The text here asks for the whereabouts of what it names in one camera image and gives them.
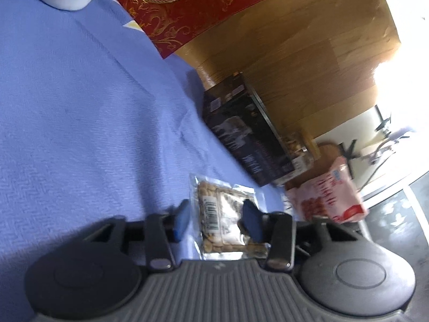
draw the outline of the packaged snack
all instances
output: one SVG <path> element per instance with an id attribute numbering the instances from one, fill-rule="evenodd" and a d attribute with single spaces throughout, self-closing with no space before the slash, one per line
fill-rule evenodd
<path id="1" fill-rule="evenodd" d="M 362 220 L 368 214 L 342 156 L 335 160 L 329 172 L 290 189 L 287 195 L 304 220 L 321 215 L 344 223 Z"/>
<path id="2" fill-rule="evenodd" d="M 286 149 L 289 152 L 289 155 L 292 158 L 292 164 L 294 170 L 288 174 L 274 180 L 276 185 L 283 185 L 289 180 L 299 176 L 300 174 L 308 171 L 314 163 L 313 153 L 310 152 L 307 145 L 312 145 L 314 149 L 315 143 L 307 139 L 307 144 L 305 144 L 305 139 L 302 134 L 294 132 L 285 136 L 282 136 L 282 141 L 286 146 Z"/>
<path id="3" fill-rule="evenodd" d="M 253 243 L 239 226 L 244 201 L 249 199 L 258 206 L 254 189 L 193 175 L 191 189 L 203 259 L 266 258 L 267 245 Z"/>

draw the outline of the ribbed rubber surface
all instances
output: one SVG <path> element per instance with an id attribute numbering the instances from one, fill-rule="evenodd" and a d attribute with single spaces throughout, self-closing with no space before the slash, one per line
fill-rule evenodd
<path id="1" fill-rule="evenodd" d="M 57 321 L 37 316 L 33 322 Z M 362 322 L 310 301 L 286 274 L 255 260 L 184 261 L 172 273 L 149 277 L 127 305 L 91 322 Z M 401 312 L 366 319 L 410 322 Z"/>

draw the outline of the product label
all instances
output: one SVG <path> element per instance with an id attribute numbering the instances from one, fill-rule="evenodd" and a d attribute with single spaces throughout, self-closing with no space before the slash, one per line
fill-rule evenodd
<path id="1" fill-rule="evenodd" d="M 244 91 L 244 85 L 239 85 L 235 90 L 232 91 L 232 95 L 236 96 L 237 94 L 239 94 L 241 91 Z"/>
<path id="2" fill-rule="evenodd" d="M 205 231 L 208 234 L 219 234 L 219 218 L 217 214 L 217 199 L 213 196 L 203 196 Z"/>
<path id="3" fill-rule="evenodd" d="M 316 182 L 318 194 L 322 196 L 323 203 L 331 208 L 337 202 L 337 193 L 334 191 L 335 180 L 332 173 L 326 173 Z"/>
<path id="4" fill-rule="evenodd" d="M 222 105 L 222 102 L 221 102 L 220 98 L 213 100 L 210 103 L 210 112 L 217 110 L 218 108 L 220 108 L 221 105 Z"/>
<path id="5" fill-rule="evenodd" d="M 258 161 L 256 161 L 253 155 L 244 156 L 243 162 L 246 165 L 246 167 L 248 167 L 248 169 L 252 171 L 253 174 L 257 174 L 263 171 L 263 169 L 261 168 Z"/>
<path id="6" fill-rule="evenodd" d="M 295 176 L 304 173 L 307 168 L 307 164 L 305 163 L 304 156 L 298 156 L 292 160 L 293 167 L 295 168 L 293 174 Z"/>

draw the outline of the blue bedsheet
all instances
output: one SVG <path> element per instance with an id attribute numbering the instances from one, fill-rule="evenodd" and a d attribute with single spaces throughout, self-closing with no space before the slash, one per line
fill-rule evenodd
<path id="1" fill-rule="evenodd" d="M 84 226 L 178 205 L 189 173 L 256 186 L 201 121 L 195 70 L 129 21 L 114 0 L 0 0 L 1 322 L 32 315 L 26 268 Z M 191 237 L 175 250 L 192 257 Z"/>

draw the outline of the plastic bag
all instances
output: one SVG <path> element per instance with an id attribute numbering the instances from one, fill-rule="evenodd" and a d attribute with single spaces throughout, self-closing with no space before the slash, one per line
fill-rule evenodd
<path id="1" fill-rule="evenodd" d="M 304 220 L 321 215 L 344 223 L 362 220 L 368 214 L 344 157 L 338 157 L 329 172 L 306 181 L 299 188 L 290 189 L 287 195 Z"/>
<path id="2" fill-rule="evenodd" d="M 267 245 L 253 243 L 240 229 L 239 220 L 246 199 L 265 211 L 263 194 L 204 176 L 191 175 L 196 244 L 202 259 L 235 260 L 266 258 Z"/>

